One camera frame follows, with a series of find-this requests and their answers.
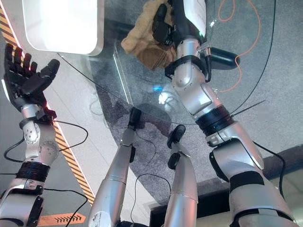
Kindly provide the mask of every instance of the orange cable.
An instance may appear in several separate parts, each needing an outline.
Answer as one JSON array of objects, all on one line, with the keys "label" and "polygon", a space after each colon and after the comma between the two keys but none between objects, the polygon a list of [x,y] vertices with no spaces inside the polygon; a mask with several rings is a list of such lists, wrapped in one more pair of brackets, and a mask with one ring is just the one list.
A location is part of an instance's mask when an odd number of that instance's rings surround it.
[{"label": "orange cable", "polygon": [[[221,16],[220,16],[221,8],[222,8],[223,4],[225,3],[225,1],[226,1],[226,0],[223,0],[223,1],[221,2],[220,6],[219,6],[219,10],[218,10],[218,18],[219,18],[219,20],[222,21],[222,22],[227,22],[227,21],[231,20],[231,18],[233,17],[233,14],[234,14],[234,12],[235,12],[235,0],[232,0],[232,1],[233,1],[233,10],[232,10],[231,16],[228,17],[227,19],[222,19],[222,18],[221,18]],[[261,20],[260,20],[260,16],[259,16],[258,11],[257,11],[256,7],[254,6],[254,4],[252,4],[252,2],[251,2],[250,0],[247,0],[247,1],[249,2],[249,4],[251,5],[251,7],[253,8],[253,10],[255,11],[255,13],[256,13],[256,15],[257,15],[257,18],[258,18],[258,34],[257,34],[257,37],[256,37],[254,43],[252,44],[252,46],[251,46],[247,51],[245,51],[245,52],[243,52],[243,53],[237,55],[237,57],[235,57],[235,63],[236,63],[236,65],[237,65],[237,68],[238,68],[239,74],[240,74],[238,81],[237,81],[232,87],[230,87],[230,88],[228,88],[228,89],[226,89],[226,90],[220,91],[220,93],[224,93],[224,92],[231,91],[231,90],[233,90],[235,87],[237,87],[237,85],[240,83],[240,81],[241,81],[241,79],[242,79],[242,76],[243,76],[243,73],[242,73],[242,69],[241,69],[240,65],[237,63],[237,59],[238,59],[239,57],[245,55],[245,54],[248,54],[248,53],[256,46],[257,41],[258,41],[258,39],[259,39],[259,37],[260,37],[260,33],[261,33]]]},{"label": "orange cable", "polygon": [[235,13],[235,9],[236,9],[235,0],[232,0],[232,14],[230,15],[229,18],[227,18],[227,19],[222,19],[221,16],[220,16],[220,14],[221,14],[221,8],[222,8],[222,6],[224,5],[225,1],[226,1],[226,0],[223,0],[223,1],[221,2],[220,6],[219,6],[219,10],[218,10],[218,18],[219,18],[219,20],[220,20],[221,22],[226,22],[226,21],[229,21],[230,19],[232,19],[233,14]]}]

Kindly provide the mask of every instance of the brown cloth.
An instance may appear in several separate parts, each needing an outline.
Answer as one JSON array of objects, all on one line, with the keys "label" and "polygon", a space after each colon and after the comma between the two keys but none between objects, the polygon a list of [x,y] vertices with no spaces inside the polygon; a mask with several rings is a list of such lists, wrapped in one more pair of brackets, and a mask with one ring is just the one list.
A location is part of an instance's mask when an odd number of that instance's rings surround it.
[{"label": "brown cloth", "polygon": [[162,3],[167,6],[164,21],[172,25],[171,7],[167,0],[151,0],[145,3],[143,12],[138,17],[135,27],[121,42],[126,53],[135,55],[144,66],[151,70],[167,67],[169,63],[174,61],[176,56],[174,46],[161,45],[152,36],[153,18]]}]

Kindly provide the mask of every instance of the yellow black striped strip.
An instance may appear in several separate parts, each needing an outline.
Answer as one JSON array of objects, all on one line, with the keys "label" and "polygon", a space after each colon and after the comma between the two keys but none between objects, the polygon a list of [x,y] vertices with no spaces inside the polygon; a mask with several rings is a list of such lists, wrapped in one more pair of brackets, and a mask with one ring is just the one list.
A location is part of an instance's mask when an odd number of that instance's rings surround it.
[{"label": "yellow black striped strip", "polygon": [[[5,17],[4,9],[1,8],[0,5],[0,31],[7,43],[10,43],[14,46],[14,50],[18,47],[17,41],[15,36],[13,35],[13,32],[9,26],[8,18]],[[59,129],[56,122],[54,122],[53,127],[55,129],[56,135],[55,140],[58,143],[58,146],[61,149],[68,148],[68,144],[65,141],[64,137],[62,136],[61,130]],[[62,151],[63,156],[65,160],[67,161],[69,167],[71,168],[71,171],[73,172],[75,178],[77,179],[77,182],[79,183],[80,188],[83,190],[85,196],[88,198],[89,203],[93,204],[95,196],[93,192],[91,191],[89,184],[87,180],[85,179],[85,176],[83,172],[81,171],[81,168],[79,167],[78,162],[76,161],[76,158],[73,154],[73,152],[68,148],[66,150]]]}]

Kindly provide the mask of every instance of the glass table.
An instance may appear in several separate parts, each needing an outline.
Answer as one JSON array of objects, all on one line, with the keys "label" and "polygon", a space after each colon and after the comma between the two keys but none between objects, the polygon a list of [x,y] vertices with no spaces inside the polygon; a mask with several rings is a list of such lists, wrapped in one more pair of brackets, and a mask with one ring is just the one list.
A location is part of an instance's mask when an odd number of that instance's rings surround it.
[{"label": "glass table", "polygon": [[[119,99],[141,109],[163,121],[195,124],[179,101],[171,80],[164,76],[163,69],[151,71],[135,56],[126,54],[121,41],[133,28],[142,12],[146,0],[105,1],[104,47],[97,56],[60,53],[72,67],[92,80],[96,86]],[[255,2],[256,11],[247,1],[236,2],[233,17],[226,22],[233,9],[232,1],[226,1],[218,10],[221,0],[207,3],[208,43],[216,48],[241,54],[255,42],[260,17],[260,35],[254,48],[240,57],[242,78],[239,84],[228,92],[222,92],[239,79],[239,69],[213,70],[210,86],[225,107],[234,112],[249,97],[265,69],[272,42],[274,1]]]}]

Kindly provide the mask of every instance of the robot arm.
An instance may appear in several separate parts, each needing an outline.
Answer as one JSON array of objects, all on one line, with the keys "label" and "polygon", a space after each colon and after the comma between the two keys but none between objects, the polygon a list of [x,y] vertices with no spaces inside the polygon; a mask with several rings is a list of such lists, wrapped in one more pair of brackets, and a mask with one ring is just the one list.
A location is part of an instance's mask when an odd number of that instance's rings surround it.
[{"label": "robot arm", "polygon": [[17,176],[12,180],[0,201],[0,226],[35,227],[43,208],[44,182],[52,162],[57,158],[59,148],[55,142],[52,119],[54,111],[46,107],[43,90],[54,79],[59,62],[51,60],[41,72],[36,72],[36,63],[29,69],[30,54],[24,57],[17,47],[14,61],[13,46],[5,49],[5,90],[9,101],[21,112],[19,124],[26,142],[26,159]]},{"label": "robot arm", "polygon": [[210,160],[217,175],[230,182],[231,226],[297,226],[279,191],[262,174],[260,152],[205,82],[199,62],[202,39],[185,17],[184,2],[171,0],[175,17],[172,37],[177,50],[172,85],[206,135],[208,145],[216,147]]},{"label": "robot arm", "polygon": [[120,224],[128,167],[135,156],[134,131],[141,111],[133,108],[120,146],[103,179],[89,213],[90,227],[116,227]]},{"label": "robot arm", "polygon": [[168,166],[175,170],[175,177],[165,215],[165,227],[196,226],[196,175],[188,151],[180,144],[184,133],[185,126],[178,125],[167,143],[171,148]]}]

